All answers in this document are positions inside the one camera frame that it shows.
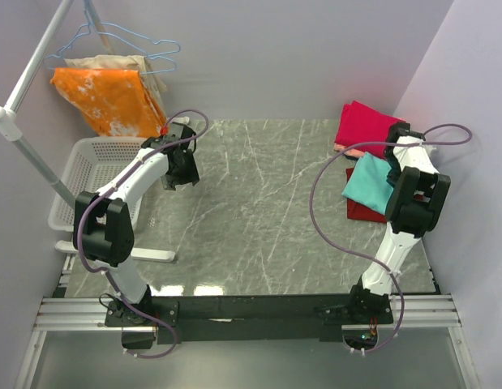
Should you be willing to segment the teal t shirt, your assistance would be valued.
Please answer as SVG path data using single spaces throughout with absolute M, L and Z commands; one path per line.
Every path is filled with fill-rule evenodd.
M 384 215 L 393 193 L 388 183 L 390 170 L 387 161 L 366 153 L 358 159 L 342 195 Z

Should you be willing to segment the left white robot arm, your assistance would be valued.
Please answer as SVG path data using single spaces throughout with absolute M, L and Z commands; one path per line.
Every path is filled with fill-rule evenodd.
M 194 153 L 196 133 L 186 124 L 172 123 L 171 132 L 146 139 L 135 158 L 109 183 L 75 199 L 73 245 L 85 262 L 104 272 L 117 299 L 127 302 L 124 315 L 136 326 L 153 315 L 150 287 L 138 273 L 132 250 L 135 242 L 131 210 L 150 186 L 162 181 L 166 190 L 200 181 Z

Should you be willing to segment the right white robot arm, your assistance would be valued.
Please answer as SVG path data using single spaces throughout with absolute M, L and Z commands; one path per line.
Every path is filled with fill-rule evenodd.
M 425 233 L 432 231 L 444 206 L 451 179 L 439 173 L 423 146 L 425 135 L 397 122 L 389 127 L 384 149 L 393 194 L 386 209 L 387 227 L 372 263 L 350 291 L 347 314 L 356 323 L 389 311 L 396 272 Z

